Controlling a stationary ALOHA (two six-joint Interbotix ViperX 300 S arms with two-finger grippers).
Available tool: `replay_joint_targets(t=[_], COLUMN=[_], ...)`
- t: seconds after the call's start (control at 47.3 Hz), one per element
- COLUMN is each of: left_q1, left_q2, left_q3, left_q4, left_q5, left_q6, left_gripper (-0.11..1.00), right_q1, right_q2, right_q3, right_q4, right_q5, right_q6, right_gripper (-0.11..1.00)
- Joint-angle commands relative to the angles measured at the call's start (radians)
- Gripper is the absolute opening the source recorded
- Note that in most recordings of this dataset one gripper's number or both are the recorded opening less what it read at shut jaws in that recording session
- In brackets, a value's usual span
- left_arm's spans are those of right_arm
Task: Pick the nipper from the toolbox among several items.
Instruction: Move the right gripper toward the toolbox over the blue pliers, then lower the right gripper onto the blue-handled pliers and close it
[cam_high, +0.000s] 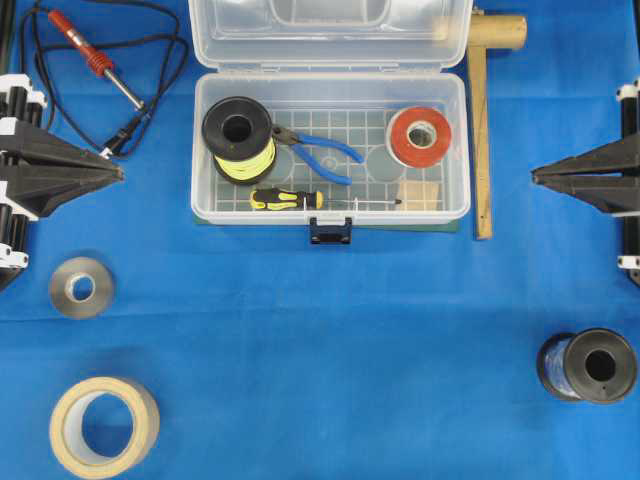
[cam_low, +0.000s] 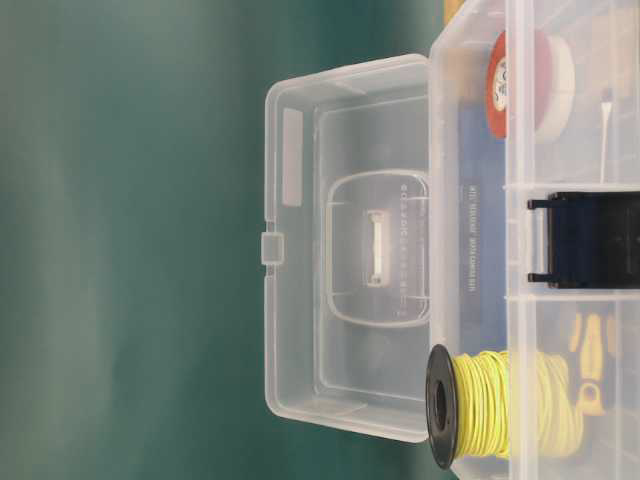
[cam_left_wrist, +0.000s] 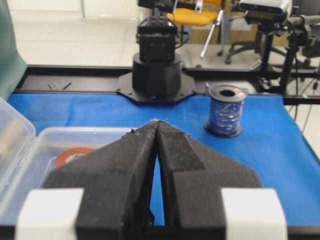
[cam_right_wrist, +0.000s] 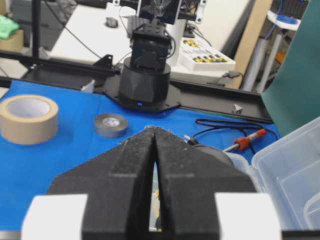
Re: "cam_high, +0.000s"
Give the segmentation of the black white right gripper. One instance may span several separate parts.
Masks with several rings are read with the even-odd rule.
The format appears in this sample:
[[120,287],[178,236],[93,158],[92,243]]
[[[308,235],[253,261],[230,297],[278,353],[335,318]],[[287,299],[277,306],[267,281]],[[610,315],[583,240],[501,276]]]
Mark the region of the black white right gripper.
[[[603,213],[623,215],[639,211],[638,177],[588,175],[632,172],[639,168],[639,135],[634,134],[638,131],[638,85],[621,86],[616,99],[620,103],[623,138],[534,169],[531,174],[535,184],[574,197]],[[622,219],[622,240],[618,266],[639,286],[638,216]]]

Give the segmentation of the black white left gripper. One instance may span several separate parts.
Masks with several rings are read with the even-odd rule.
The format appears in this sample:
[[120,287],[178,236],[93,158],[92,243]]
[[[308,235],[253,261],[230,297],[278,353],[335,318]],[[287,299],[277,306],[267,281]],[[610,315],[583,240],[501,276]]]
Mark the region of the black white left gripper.
[[30,222],[124,180],[109,159],[39,128],[46,108],[45,95],[26,74],[1,75],[1,291],[29,265]]

